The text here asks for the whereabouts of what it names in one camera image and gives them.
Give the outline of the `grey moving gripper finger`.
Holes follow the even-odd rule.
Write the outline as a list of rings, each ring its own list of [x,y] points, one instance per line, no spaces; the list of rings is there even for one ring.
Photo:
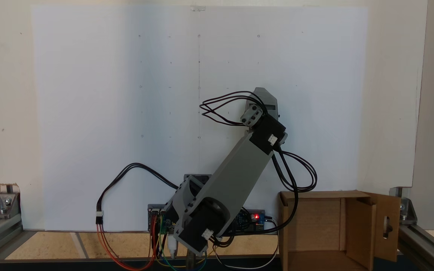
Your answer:
[[[241,116],[241,123],[245,126],[254,126],[262,115],[262,108],[257,105],[249,105]]]

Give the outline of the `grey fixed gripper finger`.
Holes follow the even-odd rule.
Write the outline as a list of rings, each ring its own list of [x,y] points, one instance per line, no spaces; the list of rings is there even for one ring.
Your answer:
[[[254,89],[254,94],[263,104],[277,104],[277,99],[263,87],[256,87]]]

